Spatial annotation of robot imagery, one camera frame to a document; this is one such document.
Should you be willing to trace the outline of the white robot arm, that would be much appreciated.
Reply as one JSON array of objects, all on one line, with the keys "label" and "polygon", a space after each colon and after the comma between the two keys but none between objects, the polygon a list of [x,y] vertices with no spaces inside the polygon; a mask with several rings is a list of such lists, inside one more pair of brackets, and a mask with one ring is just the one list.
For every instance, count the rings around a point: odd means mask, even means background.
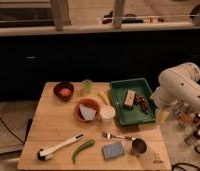
[{"label": "white robot arm", "polygon": [[159,76],[159,86],[151,99],[159,109],[172,108],[178,100],[191,105],[200,112],[200,68],[191,62],[163,70]]}]

